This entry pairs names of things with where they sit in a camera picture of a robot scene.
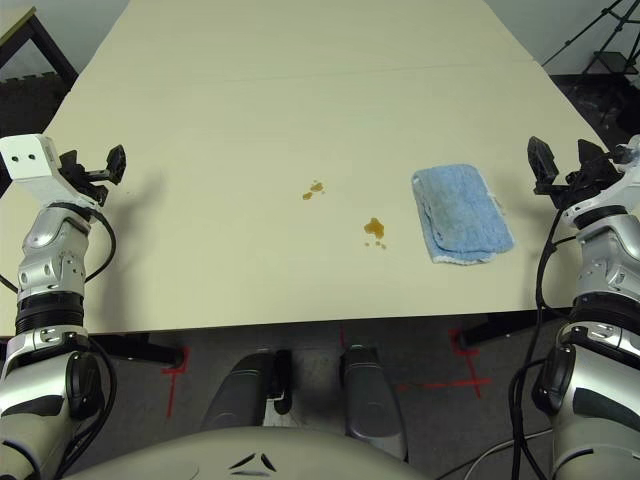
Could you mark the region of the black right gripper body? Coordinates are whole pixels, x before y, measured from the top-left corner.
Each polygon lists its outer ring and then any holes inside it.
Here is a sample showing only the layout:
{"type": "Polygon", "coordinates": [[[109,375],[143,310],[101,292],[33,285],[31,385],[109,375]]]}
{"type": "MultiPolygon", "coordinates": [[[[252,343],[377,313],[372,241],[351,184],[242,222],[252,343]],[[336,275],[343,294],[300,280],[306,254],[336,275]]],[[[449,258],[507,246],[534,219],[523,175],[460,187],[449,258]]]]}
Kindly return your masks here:
{"type": "Polygon", "coordinates": [[[534,193],[549,196],[556,209],[566,209],[595,197],[620,179],[621,173],[609,161],[607,169],[601,172],[582,172],[580,169],[570,172],[565,177],[565,185],[535,184],[534,193]]]}

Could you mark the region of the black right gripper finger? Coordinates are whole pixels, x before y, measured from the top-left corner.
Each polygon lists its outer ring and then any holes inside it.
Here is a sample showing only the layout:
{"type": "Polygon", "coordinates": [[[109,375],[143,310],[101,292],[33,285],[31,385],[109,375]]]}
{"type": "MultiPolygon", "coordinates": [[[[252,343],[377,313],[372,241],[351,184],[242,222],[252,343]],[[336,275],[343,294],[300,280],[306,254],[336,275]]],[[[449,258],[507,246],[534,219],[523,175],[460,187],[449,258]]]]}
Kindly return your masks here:
{"type": "Polygon", "coordinates": [[[600,146],[584,140],[577,141],[578,160],[582,172],[601,172],[609,165],[608,153],[600,146]]]}
{"type": "Polygon", "coordinates": [[[527,158],[535,176],[536,184],[551,185],[559,171],[549,145],[538,137],[532,136],[527,144],[527,158]]]}

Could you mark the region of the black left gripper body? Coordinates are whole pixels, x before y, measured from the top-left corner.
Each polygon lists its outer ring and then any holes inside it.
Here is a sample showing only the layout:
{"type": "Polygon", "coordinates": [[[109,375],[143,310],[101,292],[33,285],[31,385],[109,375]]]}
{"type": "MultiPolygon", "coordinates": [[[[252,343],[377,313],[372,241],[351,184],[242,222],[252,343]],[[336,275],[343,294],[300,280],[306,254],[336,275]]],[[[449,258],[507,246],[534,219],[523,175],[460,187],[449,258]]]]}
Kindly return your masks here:
{"type": "Polygon", "coordinates": [[[61,175],[79,193],[93,199],[99,206],[103,206],[108,197],[108,189],[99,182],[111,181],[108,170],[86,171],[82,167],[61,168],[61,175]]]}

